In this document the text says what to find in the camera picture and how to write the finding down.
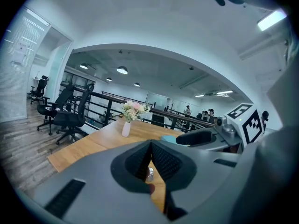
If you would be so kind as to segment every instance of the ceiling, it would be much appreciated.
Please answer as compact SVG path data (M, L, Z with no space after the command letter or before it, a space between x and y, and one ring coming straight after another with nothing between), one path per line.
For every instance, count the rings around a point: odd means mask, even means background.
M158 9L164 13L179 13L187 16L224 39L239 55L240 65L250 67L264 92L268 91L285 69L283 41L288 36L289 31L287 19L262 32L258 28L257 22L270 12L251 5L236 5L226 1L226 5L221 7L214 0L55 1L86 32L105 18L126 10ZM195 34L195 36L200 39L200 34ZM153 65L153 68L147 72L154 75L157 73L157 67ZM178 83L183 82L183 77L174 69L171 72L173 74L169 73L169 79L175 79Z
M88 63L88 69L80 68ZM128 74L123 75L116 69L125 66ZM106 81L108 77L117 84L134 85L150 91L155 84L163 84L183 91L186 95L205 94L211 91L227 91L230 88L215 77L194 68L186 63L165 56L133 50L91 50L71 54L67 67L79 70ZM230 95L236 100L243 99L234 93Z

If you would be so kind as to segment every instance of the pink flower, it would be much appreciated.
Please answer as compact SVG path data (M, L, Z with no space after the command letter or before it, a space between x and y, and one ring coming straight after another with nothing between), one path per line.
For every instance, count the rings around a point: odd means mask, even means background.
M134 102L134 103L133 103L133 107L134 107L135 110L138 110L139 107L140 107L140 104L137 103L137 102Z

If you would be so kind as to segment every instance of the chair armrest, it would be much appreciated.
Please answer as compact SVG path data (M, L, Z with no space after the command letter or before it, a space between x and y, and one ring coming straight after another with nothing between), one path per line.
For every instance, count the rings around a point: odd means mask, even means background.
M59 114L64 114L64 115L72 114L72 112L70 112L70 111L62 111L62 110L57 111L57 113L59 113Z
M58 105L57 103L54 102L48 102L49 105L52 105L53 107L55 107L56 105Z
M71 105L72 105L72 103L64 102L64 103L62 103L62 104L67 106L67 110L68 110L68 111L71 110Z
M45 96L42 96L41 98L43 98L45 100L45 106L48 106L48 99L50 99L49 97L45 97Z

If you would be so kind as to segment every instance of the wooden desk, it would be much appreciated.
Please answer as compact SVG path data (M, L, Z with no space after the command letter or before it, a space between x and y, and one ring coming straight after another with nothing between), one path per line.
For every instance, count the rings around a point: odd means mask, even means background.
M80 139L79 141L57 151L48 157L54 168L61 172L75 161L106 149L115 148L144 140L159 140L161 136L173 135L178 137L183 134L180 131L151 125L141 121L131 123L131 131L128 137L121 135L125 120L119 119L110 125ZM154 180L150 183L155 185L155 192L151 195L152 201L163 211L165 199L165 183L157 172L155 166L150 162L149 167L154 169Z

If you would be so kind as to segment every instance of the glass door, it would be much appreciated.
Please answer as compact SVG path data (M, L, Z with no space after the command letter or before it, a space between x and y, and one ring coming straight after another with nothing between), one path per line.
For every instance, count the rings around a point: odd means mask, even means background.
M153 107L155 106L155 109L164 110L164 108L166 107L167 98L168 97L166 96L148 92L148 95L146 97L146 103L153 104Z
M55 83L56 77L59 75L60 67L64 61L64 56L68 50L71 41L64 43L63 45L57 47L52 51L49 59L49 64L51 66L49 73L49 81L47 83L47 89L45 96L49 97L52 102L54 102L55 95Z

